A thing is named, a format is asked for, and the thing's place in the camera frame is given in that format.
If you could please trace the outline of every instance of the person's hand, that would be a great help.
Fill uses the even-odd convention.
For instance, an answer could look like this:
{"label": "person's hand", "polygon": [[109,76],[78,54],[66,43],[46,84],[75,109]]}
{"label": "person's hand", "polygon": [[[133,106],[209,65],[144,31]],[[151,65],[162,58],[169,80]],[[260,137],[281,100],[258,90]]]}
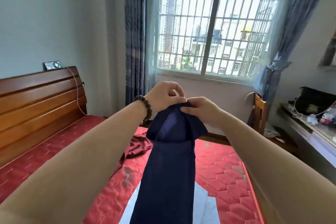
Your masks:
{"label": "person's hand", "polygon": [[201,122],[213,127],[220,125],[223,110],[205,97],[188,98],[192,107],[181,107],[181,111],[197,116]]}
{"label": "person's hand", "polygon": [[187,102],[177,82],[160,82],[145,95],[145,98],[153,112],[160,112],[170,105]]}

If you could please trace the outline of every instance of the tied curtain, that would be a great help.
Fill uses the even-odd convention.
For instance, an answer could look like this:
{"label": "tied curtain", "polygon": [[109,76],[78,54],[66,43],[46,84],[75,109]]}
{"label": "tied curtain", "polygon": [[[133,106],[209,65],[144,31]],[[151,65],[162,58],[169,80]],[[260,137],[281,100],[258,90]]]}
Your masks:
{"label": "tied curtain", "polygon": [[263,68],[254,88],[269,105],[275,96],[281,72],[289,67],[288,58],[295,47],[308,19],[319,0],[288,0],[283,28],[278,41],[277,53],[270,57],[270,65]]}
{"label": "tied curtain", "polygon": [[125,0],[126,27],[126,99],[145,95],[155,85],[153,57],[146,48],[146,0]]}

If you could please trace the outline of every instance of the window sill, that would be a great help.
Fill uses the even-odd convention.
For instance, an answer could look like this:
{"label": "window sill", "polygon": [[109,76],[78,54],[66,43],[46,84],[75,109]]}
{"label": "window sill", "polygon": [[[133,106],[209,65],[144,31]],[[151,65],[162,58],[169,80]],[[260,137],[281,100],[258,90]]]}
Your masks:
{"label": "window sill", "polygon": [[236,79],[236,78],[230,78],[230,77],[219,77],[214,75],[208,75],[206,74],[204,77],[200,74],[195,73],[188,73],[188,72],[178,72],[174,70],[166,70],[157,68],[157,74],[163,75],[163,76],[169,76],[174,78],[184,78],[194,81],[204,81],[204,82],[215,82],[220,84],[225,83],[237,83],[237,84],[243,84],[243,85],[249,85],[252,86],[254,81],[252,80],[242,80],[242,79]]}

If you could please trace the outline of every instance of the wooden headboard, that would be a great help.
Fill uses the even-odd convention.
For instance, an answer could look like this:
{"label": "wooden headboard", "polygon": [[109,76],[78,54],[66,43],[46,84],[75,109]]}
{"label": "wooden headboard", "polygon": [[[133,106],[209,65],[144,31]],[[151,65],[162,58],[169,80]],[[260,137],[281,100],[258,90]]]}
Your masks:
{"label": "wooden headboard", "polygon": [[86,113],[75,66],[0,79],[0,167],[45,141]]}

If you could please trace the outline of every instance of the navy blue garment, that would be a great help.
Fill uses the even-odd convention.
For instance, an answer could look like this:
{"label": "navy blue garment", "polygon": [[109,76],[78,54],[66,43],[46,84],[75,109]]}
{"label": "navy blue garment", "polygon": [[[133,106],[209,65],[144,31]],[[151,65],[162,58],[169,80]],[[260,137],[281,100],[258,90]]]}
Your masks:
{"label": "navy blue garment", "polygon": [[146,137],[153,142],[130,224],[192,224],[195,140],[208,133],[176,104],[157,114]]}

